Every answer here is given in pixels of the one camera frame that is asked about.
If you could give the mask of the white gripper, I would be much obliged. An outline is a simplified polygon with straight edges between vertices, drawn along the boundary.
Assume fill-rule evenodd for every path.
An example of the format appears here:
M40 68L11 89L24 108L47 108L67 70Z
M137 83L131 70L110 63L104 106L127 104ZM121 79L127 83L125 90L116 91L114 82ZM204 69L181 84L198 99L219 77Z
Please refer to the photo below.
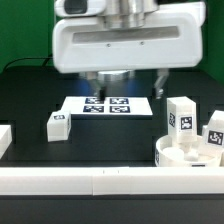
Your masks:
M158 69L153 96L160 99L168 69L194 67L202 59L202 1L56 0L53 63L61 73L88 72L99 100L106 86L99 71Z

